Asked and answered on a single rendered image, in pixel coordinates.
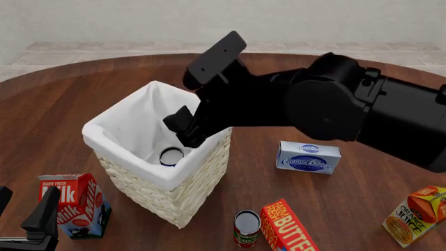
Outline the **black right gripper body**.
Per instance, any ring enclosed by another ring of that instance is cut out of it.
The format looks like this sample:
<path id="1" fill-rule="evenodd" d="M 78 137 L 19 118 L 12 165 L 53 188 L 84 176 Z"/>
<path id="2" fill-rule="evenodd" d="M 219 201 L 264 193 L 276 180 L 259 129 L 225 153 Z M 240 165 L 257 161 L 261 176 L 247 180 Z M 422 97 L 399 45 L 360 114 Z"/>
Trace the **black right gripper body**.
<path id="1" fill-rule="evenodd" d="M 187 67 L 187 88 L 200 99 L 187 127 L 188 137 L 209 137 L 234 126 L 249 91 L 251 73 L 238 59 L 221 64 L 196 60 Z"/>

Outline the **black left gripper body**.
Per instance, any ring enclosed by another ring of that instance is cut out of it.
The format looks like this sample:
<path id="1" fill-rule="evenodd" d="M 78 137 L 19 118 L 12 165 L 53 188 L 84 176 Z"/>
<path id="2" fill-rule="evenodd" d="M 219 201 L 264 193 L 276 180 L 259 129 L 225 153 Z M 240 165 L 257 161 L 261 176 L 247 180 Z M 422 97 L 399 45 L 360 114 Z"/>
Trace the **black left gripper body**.
<path id="1" fill-rule="evenodd" d="M 58 242 L 58 236 L 36 231 L 24 238 L 0 238 L 0 251 L 55 251 Z"/>

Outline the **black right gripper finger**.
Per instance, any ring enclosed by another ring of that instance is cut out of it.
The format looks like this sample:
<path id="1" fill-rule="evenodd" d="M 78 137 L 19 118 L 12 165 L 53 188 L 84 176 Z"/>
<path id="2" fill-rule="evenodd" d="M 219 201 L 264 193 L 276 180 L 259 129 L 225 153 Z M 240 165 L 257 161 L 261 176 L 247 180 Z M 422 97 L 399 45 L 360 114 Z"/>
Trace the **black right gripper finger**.
<path id="1" fill-rule="evenodd" d="M 174 133 L 184 133 L 192 122 L 192 114 L 187 106 L 182 106 L 175 114 L 166 116 L 163 123 Z"/>
<path id="2" fill-rule="evenodd" d="M 206 140 L 206 136 L 200 127 L 193 127 L 176 133 L 181 144 L 187 148 L 199 148 Z"/>

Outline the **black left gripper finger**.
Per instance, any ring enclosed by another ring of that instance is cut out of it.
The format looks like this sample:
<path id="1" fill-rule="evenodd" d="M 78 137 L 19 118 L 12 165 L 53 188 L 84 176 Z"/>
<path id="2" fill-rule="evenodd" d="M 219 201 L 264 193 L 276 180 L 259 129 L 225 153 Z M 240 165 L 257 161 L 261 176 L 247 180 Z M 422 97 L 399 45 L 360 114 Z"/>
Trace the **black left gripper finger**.
<path id="1" fill-rule="evenodd" d="M 10 202 L 13 191 L 6 186 L 0 186 L 0 217 Z"/>
<path id="2" fill-rule="evenodd" d="M 27 232 L 43 232 L 46 236 L 58 237 L 56 215 L 60 196 L 60 190 L 50 186 L 39 205 L 20 227 Z"/>

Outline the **blue-rimmed soup tin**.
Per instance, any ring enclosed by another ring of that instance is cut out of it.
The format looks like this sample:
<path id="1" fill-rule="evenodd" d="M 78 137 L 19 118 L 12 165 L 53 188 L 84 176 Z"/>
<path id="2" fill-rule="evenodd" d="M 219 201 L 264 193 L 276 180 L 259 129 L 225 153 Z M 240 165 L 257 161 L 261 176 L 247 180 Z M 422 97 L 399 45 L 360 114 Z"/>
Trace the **blue-rimmed soup tin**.
<path id="1" fill-rule="evenodd" d="M 159 154 L 159 161 L 162 166 L 175 167 L 179 160 L 185 156 L 183 150 L 176 146 L 170 146 L 162 150 Z"/>

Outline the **white woven basket with liner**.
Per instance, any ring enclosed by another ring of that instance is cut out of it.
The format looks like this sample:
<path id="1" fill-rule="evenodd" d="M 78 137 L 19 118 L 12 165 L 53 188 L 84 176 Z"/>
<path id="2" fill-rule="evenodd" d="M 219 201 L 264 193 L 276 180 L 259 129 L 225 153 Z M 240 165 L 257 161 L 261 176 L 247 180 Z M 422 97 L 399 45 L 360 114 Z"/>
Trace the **white woven basket with liner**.
<path id="1" fill-rule="evenodd" d="M 231 129 L 209 137 L 199 148 L 183 147 L 163 119 L 199 98 L 152 81 L 91 119 L 82 128 L 113 184 L 134 202 L 177 227 L 185 227 L 226 173 Z M 184 156 L 173 167 L 160 162 L 175 146 Z"/>

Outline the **red tomato sauce tin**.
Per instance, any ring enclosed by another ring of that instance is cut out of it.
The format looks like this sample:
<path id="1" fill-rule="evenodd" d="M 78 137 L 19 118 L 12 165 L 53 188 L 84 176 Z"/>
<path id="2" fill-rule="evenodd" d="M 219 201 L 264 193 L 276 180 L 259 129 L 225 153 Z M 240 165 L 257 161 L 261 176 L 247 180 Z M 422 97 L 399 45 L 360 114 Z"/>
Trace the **red tomato sauce tin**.
<path id="1" fill-rule="evenodd" d="M 233 239 L 241 248 L 252 248 L 256 245 L 261 228 L 261 219 L 251 210 L 242 210 L 235 214 Z"/>

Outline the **red white milk carton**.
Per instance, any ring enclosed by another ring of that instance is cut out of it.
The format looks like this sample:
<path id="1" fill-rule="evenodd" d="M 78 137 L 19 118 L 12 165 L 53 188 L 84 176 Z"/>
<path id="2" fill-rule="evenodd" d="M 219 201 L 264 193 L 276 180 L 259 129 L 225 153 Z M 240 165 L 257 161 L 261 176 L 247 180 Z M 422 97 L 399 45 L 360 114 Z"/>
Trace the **red white milk carton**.
<path id="1" fill-rule="evenodd" d="M 56 222 L 72 240 L 103 238 L 112 208 L 91 174 L 40 175 L 40 197 L 61 192 Z"/>

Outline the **flat black plate on stalk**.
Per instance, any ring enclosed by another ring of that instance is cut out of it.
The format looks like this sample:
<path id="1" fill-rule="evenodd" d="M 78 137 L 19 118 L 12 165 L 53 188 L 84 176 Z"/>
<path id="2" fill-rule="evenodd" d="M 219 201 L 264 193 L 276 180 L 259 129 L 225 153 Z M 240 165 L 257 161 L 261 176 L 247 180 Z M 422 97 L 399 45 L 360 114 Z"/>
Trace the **flat black plate on stalk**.
<path id="1" fill-rule="evenodd" d="M 239 33 L 231 31 L 188 64 L 183 85 L 191 91 L 200 89 L 230 66 L 246 47 Z"/>

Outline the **blue white cream cheese box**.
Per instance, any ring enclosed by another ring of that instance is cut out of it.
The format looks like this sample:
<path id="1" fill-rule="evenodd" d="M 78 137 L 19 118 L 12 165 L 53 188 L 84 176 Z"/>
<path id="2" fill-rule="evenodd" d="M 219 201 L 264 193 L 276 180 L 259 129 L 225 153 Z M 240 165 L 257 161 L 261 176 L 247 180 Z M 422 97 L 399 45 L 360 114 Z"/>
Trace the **blue white cream cheese box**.
<path id="1" fill-rule="evenodd" d="M 341 151 L 336 146 L 281 141 L 276 168 L 332 175 L 340 159 Z"/>

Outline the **red yellow butter box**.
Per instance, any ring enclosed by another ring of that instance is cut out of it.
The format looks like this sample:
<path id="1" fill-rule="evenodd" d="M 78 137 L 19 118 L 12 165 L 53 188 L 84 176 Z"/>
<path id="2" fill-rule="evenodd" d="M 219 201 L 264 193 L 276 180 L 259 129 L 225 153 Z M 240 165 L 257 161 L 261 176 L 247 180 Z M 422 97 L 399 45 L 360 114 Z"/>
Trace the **red yellow butter box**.
<path id="1" fill-rule="evenodd" d="M 272 251 L 320 251 L 285 199 L 261 209 L 261 231 Z"/>

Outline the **orange juice carton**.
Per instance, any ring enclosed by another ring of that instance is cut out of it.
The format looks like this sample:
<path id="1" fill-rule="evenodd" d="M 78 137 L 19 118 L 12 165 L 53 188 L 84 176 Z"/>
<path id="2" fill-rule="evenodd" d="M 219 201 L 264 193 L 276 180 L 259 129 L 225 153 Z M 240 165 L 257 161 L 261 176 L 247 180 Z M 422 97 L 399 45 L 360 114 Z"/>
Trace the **orange juice carton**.
<path id="1" fill-rule="evenodd" d="M 383 227 L 403 248 L 446 221 L 446 188 L 428 185 L 409 194 L 383 221 Z"/>

